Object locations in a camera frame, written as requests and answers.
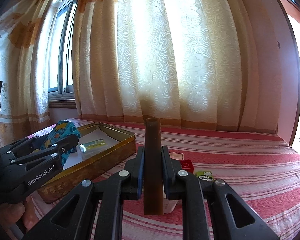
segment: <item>silver rivet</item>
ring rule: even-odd
[[[84,186],[84,187],[89,187],[91,185],[91,180],[89,179],[84,179],[82,182],[81,182],[81,185]]]
[[[216,184],[217,186],[219,186],[219,187],[222,187],[222,186],[224,186],[226,183],[225,183],[225,181],[224,181],[223,179],[216,179],[216,180],[215,180],[215,184]]]
[[[119,175],[121,177],[127,177],[129,175],[129,171],[126,171],[126,170],[122,170],[119,172]]]
[[[178,175],[181,176],[181,177],[185,177],[185,176],[188,175],[188,172],[185,171],[185,170],[180,170],[180,171],[178,171]]]

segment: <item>wall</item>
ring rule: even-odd
[[[299,96],[299,55],[285,13],[277,0],[262,0],[274,26],[275,36],[280,43],[282,66],[282,94],[278,120],[278,135],[290,142],[293,132]]]
[[[60,120],[68,118],[78,118],[75,108],[49,108],[51,123],[57,123]]]

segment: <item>curtain fold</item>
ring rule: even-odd
[[[281,98],[274,42],[261,0],[79,0],[72,51],[78,114],[274,133]]]
[[[50,125],[47,59],[61,0],[12,0],[0,17],[0,145]]]

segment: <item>red and white tablecloth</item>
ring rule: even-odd
[[[112,125],[135,133],[137,146],[144,143],[143,125]],[[300,155],[277,135],[162,128],[161,138],[162,145],[167,145],[170,152],[183,153],[185,160],[191,160],[195,171],[208,170],[215,179],[224,179],[281,239],[293,239],[300,230]],[[95,181],[122,170],[124,164],[120,163]],[[39,218],[56,205],[44,203],[36,192],[32,197]],[[125,201],[122,239],[181,240],[181,205],[170,214],[146,216],[142,199]]]

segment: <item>red toy block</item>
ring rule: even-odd
[[[190,160],[184,160],[184,161],[180,161],[181,163],[181,167],[183,170],[188,171],[190,173],[194,172],[194,167],[192,165],[192,162]]]

